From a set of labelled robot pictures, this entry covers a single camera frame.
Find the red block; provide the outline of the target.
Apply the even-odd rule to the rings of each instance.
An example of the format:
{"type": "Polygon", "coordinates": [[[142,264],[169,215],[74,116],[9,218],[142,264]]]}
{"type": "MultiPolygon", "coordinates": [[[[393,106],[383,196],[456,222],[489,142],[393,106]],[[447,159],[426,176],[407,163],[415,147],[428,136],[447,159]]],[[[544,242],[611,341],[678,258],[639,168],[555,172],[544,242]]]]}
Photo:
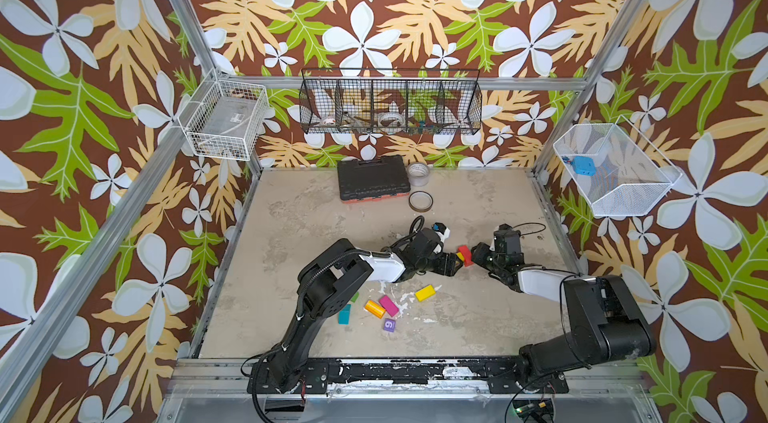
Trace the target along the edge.
{"type": "Polygon", "coordinates": [[[474,264],[474,262],[472,260],[471,251],[470,251],[470,249],[466,245],[460,246],[458,248],[457,252],[459,252],[459,253],[461,253],[463,255],[464,260],[465,260],[463,265],[465,267],[469,267],[469,266],[472,266],[474,264]]]}

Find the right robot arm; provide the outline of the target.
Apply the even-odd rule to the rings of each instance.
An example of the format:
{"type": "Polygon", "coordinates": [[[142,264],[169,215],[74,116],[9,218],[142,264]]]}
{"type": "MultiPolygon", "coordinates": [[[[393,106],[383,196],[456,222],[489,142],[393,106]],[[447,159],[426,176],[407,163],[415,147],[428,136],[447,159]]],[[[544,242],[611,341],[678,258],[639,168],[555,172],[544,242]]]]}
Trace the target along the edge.
{"type": "Polygon", "coordinates": [[[502,224],[493,243],[471,249],[471,261],[509,289],[560,305],[561,334],[520,348],[519,383],[538,383],[567,371],[650,356],[656,338],[625,281],[549,269],[525,262],[522,232],[502,224]]]}

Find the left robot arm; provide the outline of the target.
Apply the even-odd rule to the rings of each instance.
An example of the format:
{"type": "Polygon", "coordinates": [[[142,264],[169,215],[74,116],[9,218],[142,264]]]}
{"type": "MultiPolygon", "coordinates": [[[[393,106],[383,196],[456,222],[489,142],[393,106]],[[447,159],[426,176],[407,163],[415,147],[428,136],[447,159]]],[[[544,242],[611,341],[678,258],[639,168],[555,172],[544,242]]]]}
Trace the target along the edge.
{"type": "Polygon", "coordinates": [[[456,254],[443,250],[441,233],[433,228],[413,230],[379,251],[337,240],[299,273],[294,314],[282,339],[255,358],[251,391],[294,389],[325,321],[339,314],[365,283],[401,283],[424,273],[453,277],[462,267],[456,254]]]}

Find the magenta wood block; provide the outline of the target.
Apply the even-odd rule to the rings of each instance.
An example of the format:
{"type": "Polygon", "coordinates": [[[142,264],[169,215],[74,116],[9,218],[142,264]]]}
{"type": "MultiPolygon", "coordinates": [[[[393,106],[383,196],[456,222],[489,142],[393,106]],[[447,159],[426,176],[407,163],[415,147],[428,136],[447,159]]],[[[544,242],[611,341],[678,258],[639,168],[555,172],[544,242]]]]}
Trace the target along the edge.
{"type": "Polygon", "coordinates": [[[400,313],[399,307],[387,295],[381,296],[378,303],[391,317],[395,317],[400,313]]]}

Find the orange cylinder block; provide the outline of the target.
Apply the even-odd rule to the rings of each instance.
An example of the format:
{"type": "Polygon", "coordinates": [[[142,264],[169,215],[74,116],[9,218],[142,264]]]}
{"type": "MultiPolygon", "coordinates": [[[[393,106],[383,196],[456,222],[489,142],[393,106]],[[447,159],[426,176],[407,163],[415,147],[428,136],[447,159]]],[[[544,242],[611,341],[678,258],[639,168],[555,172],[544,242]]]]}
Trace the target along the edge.
{"type": "Polygon", "coordinates": [[[382,307],[378,302],[373,300],[368,300],[364,304],[364,310],[379,319],[382,319],[384,315],[387,313],[384,307],[382,307]]]}

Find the teal wood block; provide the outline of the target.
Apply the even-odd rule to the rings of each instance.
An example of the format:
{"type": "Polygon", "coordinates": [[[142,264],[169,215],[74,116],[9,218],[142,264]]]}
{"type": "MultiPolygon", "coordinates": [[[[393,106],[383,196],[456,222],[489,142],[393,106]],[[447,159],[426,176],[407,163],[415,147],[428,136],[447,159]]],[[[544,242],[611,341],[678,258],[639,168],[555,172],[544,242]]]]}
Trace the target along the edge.
{"type": "Polygon", "coordinates": [[[339,325],[348,325],[350,323],[351,308],[350,304],[346,304],[338,313],[337,321],[339,325]]]}

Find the brown tape roll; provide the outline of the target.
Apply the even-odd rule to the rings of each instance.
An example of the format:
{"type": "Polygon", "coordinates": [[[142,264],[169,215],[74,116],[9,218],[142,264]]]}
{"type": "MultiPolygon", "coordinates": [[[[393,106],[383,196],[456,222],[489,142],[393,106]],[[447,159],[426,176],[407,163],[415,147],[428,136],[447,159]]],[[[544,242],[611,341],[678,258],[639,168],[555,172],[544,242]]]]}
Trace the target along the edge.
{"type": "Polygon", "coordinates": [[[409,195],[408,205],[414,212],[426,213],[432,209],[434,198],[426,191],[415,191],[409,195]]]}

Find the black tool case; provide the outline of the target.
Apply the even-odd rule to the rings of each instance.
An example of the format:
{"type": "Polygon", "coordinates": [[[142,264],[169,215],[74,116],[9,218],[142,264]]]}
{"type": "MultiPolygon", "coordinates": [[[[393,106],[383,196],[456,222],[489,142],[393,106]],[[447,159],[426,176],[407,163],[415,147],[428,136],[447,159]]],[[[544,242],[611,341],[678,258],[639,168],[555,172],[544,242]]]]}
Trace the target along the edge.
{"type": "Polygon", "coordinates": [[[339,196],[345,203],[409,194],[409,182],[401,156],[373,160],[341,161],[337,167],[339,196]]]}

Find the purple number cube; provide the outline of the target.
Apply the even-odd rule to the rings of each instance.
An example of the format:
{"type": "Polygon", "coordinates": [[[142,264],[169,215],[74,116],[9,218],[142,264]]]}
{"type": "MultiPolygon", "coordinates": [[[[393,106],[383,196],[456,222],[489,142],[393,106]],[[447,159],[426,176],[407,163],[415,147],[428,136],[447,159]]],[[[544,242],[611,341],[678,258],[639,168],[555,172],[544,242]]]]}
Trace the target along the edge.
{"type": "Polygon", "coordinates": [[[393,319],[385,319],[383,323],[383,329],[386,332],[394,333],[396,331],[396,321],[393,319]]]}

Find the blue object in basket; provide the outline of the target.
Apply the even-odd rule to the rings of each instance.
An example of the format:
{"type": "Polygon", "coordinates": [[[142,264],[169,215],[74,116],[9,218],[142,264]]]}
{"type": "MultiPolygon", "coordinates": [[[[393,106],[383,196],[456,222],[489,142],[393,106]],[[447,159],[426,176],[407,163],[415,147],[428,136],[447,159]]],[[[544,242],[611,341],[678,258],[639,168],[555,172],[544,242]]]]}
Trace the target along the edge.
{"type": "Polygon", "coordinates": [[[597,174],[597,167],[590,157],[574,156],[570,160],[570,166],[576,175],[593,177],[597,174]]]}

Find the white tape roll in basket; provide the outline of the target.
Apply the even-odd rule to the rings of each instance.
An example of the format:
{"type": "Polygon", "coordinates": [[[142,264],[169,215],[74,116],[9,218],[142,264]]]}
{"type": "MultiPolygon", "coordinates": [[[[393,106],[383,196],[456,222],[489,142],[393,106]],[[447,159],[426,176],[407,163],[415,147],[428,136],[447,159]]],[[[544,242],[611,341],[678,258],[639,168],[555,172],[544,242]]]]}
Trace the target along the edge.
{"type": "Polygon", "coordinates": [[[397,112],[385,112],[377,115],[377,125],[383,131],[399,132],[405,125],[404,116],[397,112]]]}

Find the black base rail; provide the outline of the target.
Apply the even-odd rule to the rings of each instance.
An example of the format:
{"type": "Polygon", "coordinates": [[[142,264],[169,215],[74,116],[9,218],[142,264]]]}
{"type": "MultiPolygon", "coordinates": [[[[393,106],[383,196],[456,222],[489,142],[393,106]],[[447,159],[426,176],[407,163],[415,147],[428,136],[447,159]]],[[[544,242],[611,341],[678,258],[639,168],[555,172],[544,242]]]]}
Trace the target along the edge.
{"type": "Polygon", "coordinates": [[[311,358],[298,370],[292,388],[280,387],[265,363],[251,370],[247,391],[250,394],[320,395],[332,385],[361,382],[385,385],[427,387],[444,381],[485,383],[492,394],[513,394],[521,386],[516,356],[463,358],[311,358]]]}

